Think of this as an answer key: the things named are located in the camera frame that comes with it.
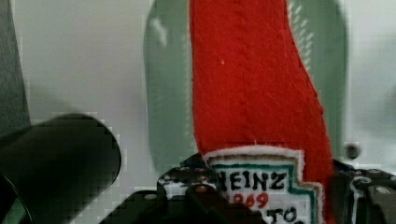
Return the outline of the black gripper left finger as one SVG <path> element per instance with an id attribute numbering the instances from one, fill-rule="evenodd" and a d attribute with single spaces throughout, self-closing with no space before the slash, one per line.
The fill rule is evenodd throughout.
<path id="1" fill-rule="evenodd" d="M 195 154 L 129 196 L 100 224 L 264 224 L 262 215 L 220 194 L 218 178 Z"/>

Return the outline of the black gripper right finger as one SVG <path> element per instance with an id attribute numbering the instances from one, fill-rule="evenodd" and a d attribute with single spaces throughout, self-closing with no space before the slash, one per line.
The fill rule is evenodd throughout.
<path id="1" fill-rule="evenodd" d="M 336 224 L 396 224 L 395 175 L 333 161 L 332 212 Z"/>

